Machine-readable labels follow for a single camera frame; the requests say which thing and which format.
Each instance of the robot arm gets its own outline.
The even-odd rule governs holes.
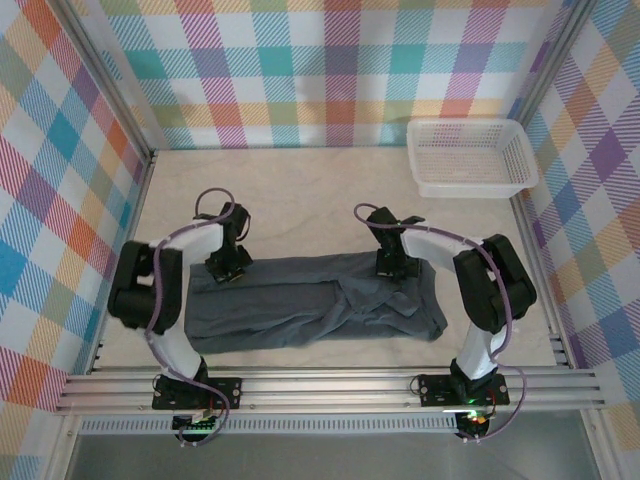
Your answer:
[[[498,365],[493,353],[504,343],[507,319],[495,276],[481,252],[471,244],[480,245],[491,256],[505,285],[513,318],[520,319],[535,303],[537,295],[511,242],[503,235],[494,235],[484,240],[469,238],[471,242],[462,243],[430,231],[429,223],[422,218],[410,217],[399,222],[386,207],[376,208],[365,223],[381,245],[376,263],[379,275],[396,280],[417,276],[417,259],[456,274],[472,323],[462,350],[451,362],[447,383],[455,395],[448,395],[448,387],[437,387],[443,393],[431,398],[441,402],[439,405],[484,399],[491,385],[496,385]],[[374,225],[398,225],[398,228],[382,229]]]
[[[231,208],[227,203],[222,208]],[[198,215],[191,222],[203,224],[214,216]],[[218,283],[232,281],[244,273],[252,263],[248,252],[236,240],[244,230],[250,215],[240,204],[235,204],[231,215],[222,223],[209,223],[167,242],[160,252],[162,276],[162,304],[158,320],[147,340],[153,344],[163,367],[155,382],[156,395],[152,408],[158,410],[210,409],[221,406],[220,399],[195,385],[185,383],[191,379],[223,392],[237,408],[241,379],[211,379],[204,359],[193,349],[179,322],[182,304],[183,271],[205,260],[205,266]],[[108,300],[109,313],[127,328],[138,332],[147,329],[156,303],[156,287],[145,282],[153,275],[152,258],[160,241],[126,242],[122,248]]]

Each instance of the white plastic basket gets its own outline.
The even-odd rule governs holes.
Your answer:
[[[538,183],[531,143],[514,120],[417,118],[407,147],[422,197],[509,198]]]

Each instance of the folded garment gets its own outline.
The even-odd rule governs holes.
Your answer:
[[[410,336],[435,340],[447,321],[435,271],[394,283],[375,274],[376,253],[256,260],[218,285],[191,268],[185,331],[200,353],[299,347],[323,339]]]

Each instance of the plaid wallpaper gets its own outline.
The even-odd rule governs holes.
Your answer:
[[[544,42],[542,42],[540,50],[538,50],[534,61],[531,63],[531,67],[529,68],[529,72],[527,73],[526,78],[524,82],[522,82],[522,86],[520,87],[520,91],[518,92],[518,97],[513,102],[511,111],[509,112],[509,118],[516,118],[516,115],[520,112],[522,104],[527,98],[527,95],[529,95],[534,85],[538,81],[540,69],[547,60],[547,56],[551,52],[554,43],[562,33],[562,27],[569,18],[573,7],[576,6],[578,2],[579,0],[563,0],[562,5],[560,6],[560,10],[558,10],[558,13],[554,18],[551,27],[547,31],[547,35],[544,39]]]
[[[580,366],[601,374],[640,471],[640,9],[600,0],[528,134],[527,201]]]
[[[506,116],[571,3],[74,0],[171,149],[401,145],[411,117]]]
[[[82,368],[142,160],[44,0],[0,1],[0,478]]]

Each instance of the gray floor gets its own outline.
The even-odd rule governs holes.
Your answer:
[[[523,413],[500,436],[227,435],[200,449],[172,436],[85,436],[70,480],[599,478],[578,413]]]

